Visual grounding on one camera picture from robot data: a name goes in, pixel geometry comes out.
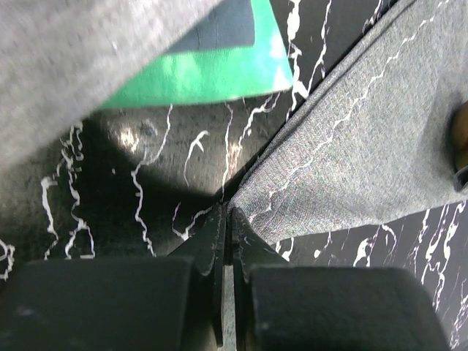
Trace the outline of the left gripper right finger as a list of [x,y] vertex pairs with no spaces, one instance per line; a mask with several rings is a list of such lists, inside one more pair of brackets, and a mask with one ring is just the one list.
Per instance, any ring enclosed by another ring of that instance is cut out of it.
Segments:
[[235,336],[238,350],[254,350],[254,303],[251,275],[258,266],[289,263],[253,230],[240,208],[231,212],[232,263],[235,293]]

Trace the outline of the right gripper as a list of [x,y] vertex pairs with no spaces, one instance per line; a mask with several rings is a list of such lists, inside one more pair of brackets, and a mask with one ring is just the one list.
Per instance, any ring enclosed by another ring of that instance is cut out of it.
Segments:
[[450,125],[450,141],[453,147],[455,170],[454,189],[461,191],[467,186],[467,102],[453,115]]

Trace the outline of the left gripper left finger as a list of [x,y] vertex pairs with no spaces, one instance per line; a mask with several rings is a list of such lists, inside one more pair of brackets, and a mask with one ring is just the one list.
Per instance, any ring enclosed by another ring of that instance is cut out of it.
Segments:
[[192,262],[182,333],[183,347],[222,347],[226,208],[215,205],[202,227],[171,257]]

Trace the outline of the dark grey napkin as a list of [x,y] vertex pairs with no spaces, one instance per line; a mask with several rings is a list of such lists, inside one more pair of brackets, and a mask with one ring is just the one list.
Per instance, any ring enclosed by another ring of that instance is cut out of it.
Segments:
[[448,123],[467,100],[467,3],[398,1],[328,74],[230,201],[265,241],[466,200]]

